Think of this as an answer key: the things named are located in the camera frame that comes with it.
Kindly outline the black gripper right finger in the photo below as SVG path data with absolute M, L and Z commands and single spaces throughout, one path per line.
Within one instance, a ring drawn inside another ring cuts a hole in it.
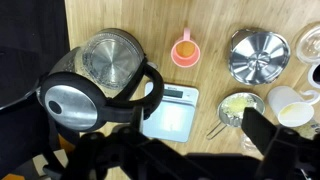
M 275 126 L 254 108 L 244 110 L 241 129 L 264 156 L 258 180 L 320 179 L 320 137 L 302 137 L 297 131 Z

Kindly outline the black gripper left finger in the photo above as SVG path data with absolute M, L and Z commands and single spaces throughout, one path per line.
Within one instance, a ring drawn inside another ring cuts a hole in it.
M 135 107 L 129 125 L 120 125 L 107 137 L 81 137 L 68 163 L 68 180 L 103 180 L 120 167 L 131 180 L 213 180 L 214 176 L 157 139 L 140 132 L 143 108 Z

